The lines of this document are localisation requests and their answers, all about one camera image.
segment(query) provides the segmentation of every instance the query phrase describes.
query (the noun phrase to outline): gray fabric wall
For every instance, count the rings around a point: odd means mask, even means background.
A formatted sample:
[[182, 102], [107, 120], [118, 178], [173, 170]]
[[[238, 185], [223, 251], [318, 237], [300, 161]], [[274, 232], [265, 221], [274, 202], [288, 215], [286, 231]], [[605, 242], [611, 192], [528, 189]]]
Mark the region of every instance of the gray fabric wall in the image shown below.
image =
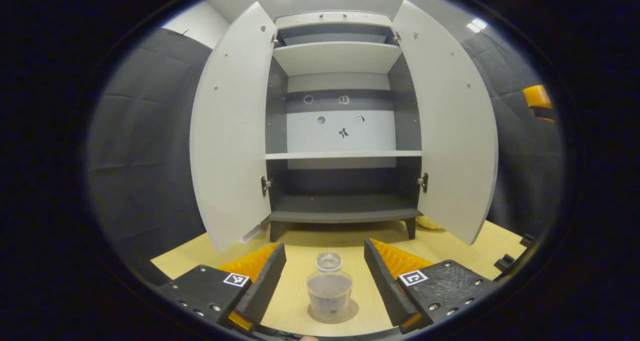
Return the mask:
[[486, 85], [498, 129], [498, 175], [487, 220], [536, 236], [554, 215], [563, 181], [558, 125], [535, 117], [522, 92], [544, 83], [490, 26], [462, 47]]
[[189, 159], [195, 91], [211, 49], [168, 29], [150, 34], [121, 66], [94, 111], [87, 179], [106, 238], [147, 281], [150, 261], [205, 232]]

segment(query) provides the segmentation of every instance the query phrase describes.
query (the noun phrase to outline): small sticker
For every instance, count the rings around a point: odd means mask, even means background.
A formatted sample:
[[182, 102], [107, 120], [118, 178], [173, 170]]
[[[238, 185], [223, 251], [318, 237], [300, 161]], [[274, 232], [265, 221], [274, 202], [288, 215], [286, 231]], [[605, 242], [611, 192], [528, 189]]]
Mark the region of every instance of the small sticker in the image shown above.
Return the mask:
[[407, 286], [420, 284], [420, 282], [429, 280], [429, 277], [425, 276], [425, 274], [422, 273], [420, 270], [403, 273], [402, 275], [399, 275], [398, 277]]
[[242, 287], [245, 286], [247, 280], [249, 280], [248, 276], [238, 275], [237, 273], [229, 273], [229, 275], [224, 279], [223, 282], [225, 284]]

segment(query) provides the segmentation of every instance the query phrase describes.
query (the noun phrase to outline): cabinet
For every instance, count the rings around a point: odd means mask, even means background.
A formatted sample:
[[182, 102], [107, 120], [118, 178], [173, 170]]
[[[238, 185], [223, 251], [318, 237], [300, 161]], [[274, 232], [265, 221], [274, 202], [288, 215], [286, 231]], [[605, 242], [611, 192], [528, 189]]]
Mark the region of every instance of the cabinet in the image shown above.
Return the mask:
[[240, 15], [194, 99], [198, 208], [224, 250], [262, 221], [355, 223], [425, 214], [470, 245], [491, 203], [498, 137], [461, 45], [404, 1], [395, 19]]

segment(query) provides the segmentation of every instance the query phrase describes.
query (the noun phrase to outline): cabinet door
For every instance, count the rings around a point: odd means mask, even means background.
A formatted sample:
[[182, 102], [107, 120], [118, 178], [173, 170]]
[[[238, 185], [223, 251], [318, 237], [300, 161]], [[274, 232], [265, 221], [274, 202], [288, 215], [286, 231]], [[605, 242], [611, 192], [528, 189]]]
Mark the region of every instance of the cabinet door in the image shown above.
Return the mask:
[[265, 106], [277, 30], [258, 2], [229, 26], [199, 80], [190, 123], [193, 188], [218, 252], [271, 213], [263, 195]]
[[485, 222], [498, 170], [496, 118], [480, 73], [458, 41], [407, 0], [393, 33], [413, 79], [422, 136], [418, 211], [471, 245]]

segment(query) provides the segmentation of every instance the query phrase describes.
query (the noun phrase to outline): wooden floor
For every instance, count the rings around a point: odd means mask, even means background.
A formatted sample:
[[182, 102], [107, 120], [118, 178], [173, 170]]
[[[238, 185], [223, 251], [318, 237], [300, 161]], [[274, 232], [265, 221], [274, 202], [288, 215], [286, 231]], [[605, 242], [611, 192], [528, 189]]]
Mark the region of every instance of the wooden floor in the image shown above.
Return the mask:
[[[521, 237], [489, 221], [484, 223], [471, 246], [447, 231], [432, 231], [419, 226], [416, 238], [408, 240], [402, 221], [283, 225], [278, 241], [285, 244], [286, 264], [262, 324], [286, 332], [315, 336], [361, 335], [392, 328], [364, 260], [366, 237], [389, 243], [434, 263], [452, 259], [489, 279], [500, 274], [494, 267], [498, 259], [506, 253], [517, 259], [525, 250], [519, 243]], [[175, 279], [195, 266], [219, 267], [271, 244], [267, 229], [247, 243], [236, 242], [220, 253], [215, 251], [209, 237], [202, 234], [151, 261]], [[318, 253], [329, 250], [340, 254], [343, 270], [353, 277], [351, 297], [359, 306], [358, 314], [343, 323], [322, 323], [307, 314], [306, 278], [315, 271]]]

